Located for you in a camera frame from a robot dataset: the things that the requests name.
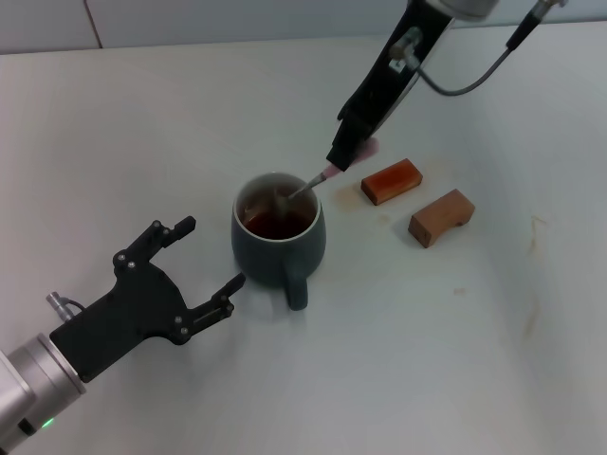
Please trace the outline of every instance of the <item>white table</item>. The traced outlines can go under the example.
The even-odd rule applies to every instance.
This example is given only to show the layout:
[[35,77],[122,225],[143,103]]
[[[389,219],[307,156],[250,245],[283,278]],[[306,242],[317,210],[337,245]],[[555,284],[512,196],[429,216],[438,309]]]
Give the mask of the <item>white table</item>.
[[[427,69],[463,86],[511,31],[455,30]],[[183,347],[146,341],[15,453],[605,453],[606,40],[607,24],[540,27],[468,96],[419,82],[380,155],[318,188],[328,244],[305,311],[248,283],[232,318]],[[2,349],[58,326],[49,291],[107,292],[113,254],[156,218],[197,218],[155,262],[206,300],[237,270],[238,188],[314,175],[383,44],[0,57]],[[418,189],[360,197],[404,157]],[[476,213],[422,249],[411,214],[453,188]]]

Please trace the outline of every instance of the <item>tea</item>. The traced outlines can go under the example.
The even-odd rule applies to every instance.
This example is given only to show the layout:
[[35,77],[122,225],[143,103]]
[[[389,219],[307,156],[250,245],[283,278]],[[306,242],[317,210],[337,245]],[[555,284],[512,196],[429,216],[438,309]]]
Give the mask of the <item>tea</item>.
[[264,239],[284,240],[301,234],[313,221],[296,211],[289,211],[280,216],[270,210],[253,216],[245,223],[245,228]]

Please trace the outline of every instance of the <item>mug handle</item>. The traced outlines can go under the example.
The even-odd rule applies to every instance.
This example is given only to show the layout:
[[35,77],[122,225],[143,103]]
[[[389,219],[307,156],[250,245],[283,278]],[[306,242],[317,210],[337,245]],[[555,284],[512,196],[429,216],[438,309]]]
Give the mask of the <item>mug handle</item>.
[[288,307],[293,311],[303,310],[307,306],[307,281],[291,257],[283,259],[282,266]]

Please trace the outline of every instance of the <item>wooden block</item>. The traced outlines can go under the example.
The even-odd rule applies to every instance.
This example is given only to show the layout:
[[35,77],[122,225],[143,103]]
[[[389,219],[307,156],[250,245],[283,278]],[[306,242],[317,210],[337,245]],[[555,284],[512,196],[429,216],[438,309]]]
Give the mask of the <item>wooden block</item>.
[[409,159],[362,179],[360,189],[376,206],[421,183],[422,174]]
[[409,232],[427,248],[434,245],[443,232],[470,221],[473,213],[474,205],[468,198],[453,190],[412,216]]

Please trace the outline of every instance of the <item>brown wooden block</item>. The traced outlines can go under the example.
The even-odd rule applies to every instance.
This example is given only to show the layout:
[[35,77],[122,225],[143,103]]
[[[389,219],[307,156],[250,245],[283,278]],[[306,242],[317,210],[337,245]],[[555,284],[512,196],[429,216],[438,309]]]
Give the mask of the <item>brown wooden block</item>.
[[443,232],[470,221],[473,213],[474,205],[468,198],[453,190],[412,216],[409,232],[427,248],[434,245]]
[[376,206],[397,197],[421,183],[422,174],[409,159],[369,175],[360,182],[360,189]]

